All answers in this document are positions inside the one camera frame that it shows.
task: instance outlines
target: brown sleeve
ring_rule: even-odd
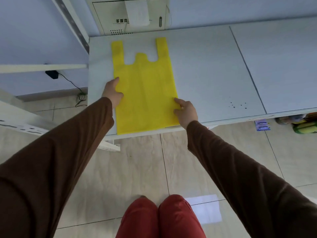
[[[86,164],[113,126],[101,98],[0,165],[0,237],[53,237]]]
[[[298,190],[197,121],[187,136],[251,237],[316,236],[317,207]]]

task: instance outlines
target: hand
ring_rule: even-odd
[[[181,109],[174,109],[174,114],[177,116],[180,125],[186,129],[191,121],[198,121],[198,116],[195,107],[190,101],[174,98]]]
[[[107,97],[110,99],[110,101],[112,102],[112,108],[117,107],[121,99],[123,98],[123,93],[119,93],[116,91],[116,86],[119,80],[119,77],[116,77],[116,79],[107,82],[102,93],[102,97]]]

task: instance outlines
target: red pants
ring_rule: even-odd
[[[157,208],[145,197],[135,200],[121,220],[116,238],[206,238],[190,204],[171,195]]]

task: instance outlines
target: yellow non-woven bag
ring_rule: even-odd
[[[120,77],[116,90],[124,94],[116,108],[119,135],[179,125],[173,114],[179,105],[173,100],[177,92],[166,39],[157,38],[156,46],[157,61],[137,53],[135,62],[125,65],[122,41],[111,43],[114,78]]]

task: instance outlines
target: power adapter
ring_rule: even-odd
[[[45,71],[45,73],[52,79],[58,79],[59,73],[56,70]]]

